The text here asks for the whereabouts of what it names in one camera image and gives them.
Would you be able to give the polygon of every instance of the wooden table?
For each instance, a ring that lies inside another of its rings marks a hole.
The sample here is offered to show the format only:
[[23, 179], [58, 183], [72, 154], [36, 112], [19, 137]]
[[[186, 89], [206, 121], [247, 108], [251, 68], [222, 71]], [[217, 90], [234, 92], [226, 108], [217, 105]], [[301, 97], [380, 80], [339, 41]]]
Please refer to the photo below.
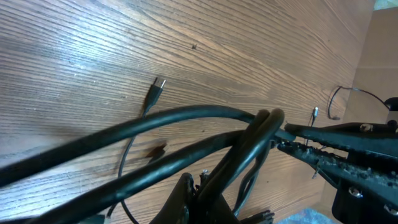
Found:
[[[281, 108], [286, 122], [335, 124], [325, 106], [351, 86], [373, 9], [369, 1], [9, 0], [0, 2], [0, 164], [134, 119], [155, 77], [167, 79], [151, 110], [227, 105], [251, 113]], [[347, 94], [335, 101], [342, 116]], [[129, 172], [167, 141], [167, 154], [207, 136], [242, 129], [197, 119], [140, 135]], [[116, 177], [126, 141], [0, 190], [0, 219], [38, 215]], [[198, 181], [226, 150], [129, 198], [140, 223], [163, 206], [182, 172]], [[240, 217], [271, 209], [276, 219], [319, 201], [324, 181], [271, 150]], [[233, 206], [241, 175], [225, 192]], [[113, 223], [129, 223], [118, 206]]]

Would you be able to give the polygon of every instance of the metal screw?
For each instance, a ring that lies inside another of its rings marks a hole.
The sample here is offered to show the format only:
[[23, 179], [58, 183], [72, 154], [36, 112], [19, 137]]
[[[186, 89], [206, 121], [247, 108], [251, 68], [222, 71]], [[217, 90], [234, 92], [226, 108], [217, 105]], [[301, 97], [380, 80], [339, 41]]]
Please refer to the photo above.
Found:
[[355, 187], [350, 187], [348, 189], [349, 194], [351, 194], [352, 196], [356, 197], [356, 198], [361, 198], [363, 197], [362, 193], [356, 189]]
[[394, 215], [394, 216], [398, 215], [398, 211], [393, 208], [390, 208], [390, 206], [388, 206], [388, 205], [384, 205], [384, 209], [386, 209], [386, 211], [388, 213], [390, 213], [391, 215]]
[[361, 124], [361, 126], [359, 127], [359, 129], [360, 129], [362, 132], [372, 131], [372, 130], [373, 130], [373, 125], [371, 125], [371, 124]]

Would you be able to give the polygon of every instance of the screw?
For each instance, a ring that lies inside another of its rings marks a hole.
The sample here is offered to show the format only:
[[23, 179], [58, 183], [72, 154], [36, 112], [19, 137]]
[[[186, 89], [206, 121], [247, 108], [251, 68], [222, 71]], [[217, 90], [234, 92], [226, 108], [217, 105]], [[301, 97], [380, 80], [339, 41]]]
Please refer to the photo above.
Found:
[[391, 207], [388, 206], [388, 205], [384, 205], [384, 209], [386, 209], [386, 211], [387, 211], [388, 213], [390, 213], [391, 215], [394, 215], [394, 216], [397, 216], [397, 215], [398, 215], [398, 211], [395, 210], [395, 209], [393, 209], [393, 208], [391, 208]]
[[351, 194], [352, 196], [356, 197], [356, 198], [361, 198], [363, 197], [362, 193], [356, 189], [355, 187], [350, 187], [348, 189], [349, 194]]
[[359, 130], [361, 130], [361, 132], [372, 131], [373, 130], [373, 125], [371, 125], [371, 124], [361, 124], [361, 126], [359, 127]]

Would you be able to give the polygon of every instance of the usb connector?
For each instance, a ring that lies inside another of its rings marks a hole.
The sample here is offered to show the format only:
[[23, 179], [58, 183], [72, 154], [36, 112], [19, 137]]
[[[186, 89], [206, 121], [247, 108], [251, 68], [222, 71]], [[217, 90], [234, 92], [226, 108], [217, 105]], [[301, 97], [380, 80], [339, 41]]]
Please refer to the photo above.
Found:
[[142, 116], [145, 116], [146, 113], [153, 107], [157, 100], [159, 99], [160, 94], [163, 91], [164, 84], [166, 83], [166, 79], [164, 78], [156, 78], [154, 84], [152, 84], [149, 88], [149, 91], [145, 97]]

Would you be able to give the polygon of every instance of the bolt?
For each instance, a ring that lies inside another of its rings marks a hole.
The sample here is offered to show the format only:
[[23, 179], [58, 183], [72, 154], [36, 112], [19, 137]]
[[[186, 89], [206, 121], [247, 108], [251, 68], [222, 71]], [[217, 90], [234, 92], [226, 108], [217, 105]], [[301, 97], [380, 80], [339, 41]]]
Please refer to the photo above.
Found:
[[393, 216], [398, 216], [398, 211], [395, 210], [395, 209], [393, 209], [393, 208], [391, 208], [390, 206], [384, 205], [384, 209], [386, 209], [386, 211], [387, 211], [388, 213], [390, 213], [391, 215], [393, 215]]
[[371, 124], [361, 124], [361, 126], [359, 127], [359, 130], [361, 130], [361, 132], [369, 132], [373, 130], [373, 125]]
[[350, 187], [348, 189], [349, 194], [351, 194], [352, 196], [356, 197], [356, 198], [361, 198], [363, 197], [362, 193], [356, 189], [355, 187]]

